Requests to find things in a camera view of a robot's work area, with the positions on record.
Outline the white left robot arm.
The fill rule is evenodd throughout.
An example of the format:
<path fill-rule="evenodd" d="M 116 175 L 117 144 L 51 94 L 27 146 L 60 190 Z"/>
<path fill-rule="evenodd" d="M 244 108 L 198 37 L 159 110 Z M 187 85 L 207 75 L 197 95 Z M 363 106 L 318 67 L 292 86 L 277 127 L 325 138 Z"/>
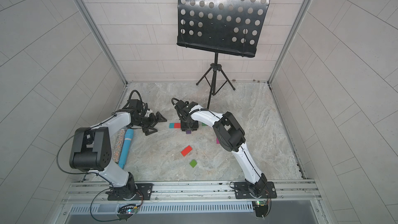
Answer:
<path fill-rule="evenodd" d="M 107 120 L 75 131 L 69 165 L 108 181 L 115 197 L 131 199 L 136 195 L 134 177 L 112 159 L 110 137 L 122 128 L 132 126 L 141 127 L 148 136 L 157 132 L 157 123 L 166 121 L 160 112 L 154 114 L 141 100 L 129 100 Z"/>

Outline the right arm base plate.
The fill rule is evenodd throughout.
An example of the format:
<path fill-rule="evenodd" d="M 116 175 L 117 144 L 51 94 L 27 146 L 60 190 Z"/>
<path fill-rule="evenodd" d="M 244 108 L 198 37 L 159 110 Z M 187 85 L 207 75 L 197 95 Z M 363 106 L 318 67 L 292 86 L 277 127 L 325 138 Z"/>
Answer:
<path fill-rule="evenodd" d="M 247 181 L 230 182 L 236 199 L 276 199 L 277 193 L 272 181 L 253 185 Z"/>

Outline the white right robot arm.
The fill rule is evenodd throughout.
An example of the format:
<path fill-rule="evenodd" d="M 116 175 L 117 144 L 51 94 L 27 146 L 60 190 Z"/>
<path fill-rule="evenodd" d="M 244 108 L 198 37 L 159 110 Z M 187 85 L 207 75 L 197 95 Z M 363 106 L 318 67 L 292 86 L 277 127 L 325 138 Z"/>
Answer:
<path fill-rule="evenodd" d="M 231 152 L 244 172 L 250 194 L 259 198 L 266 192 L 267 178 L 256 165 L 246 144 L 245 132 L 230 112 L 215 113 L 196 102 L 172 98 L 183 131 L 196 131 L 199 123 L 212 127 L 219 144 Z"/>

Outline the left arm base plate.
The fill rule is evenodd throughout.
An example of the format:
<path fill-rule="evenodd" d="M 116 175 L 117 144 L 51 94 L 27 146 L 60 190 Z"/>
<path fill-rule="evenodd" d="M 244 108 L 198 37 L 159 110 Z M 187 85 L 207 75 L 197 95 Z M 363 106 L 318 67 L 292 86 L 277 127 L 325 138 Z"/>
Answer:
<path fill-rule="evenodd" d="M 151 183 L 138 183 L 132 188 L 121 187 L 106 190 L 108 201 L 150 200 L 153 190 Z"/>

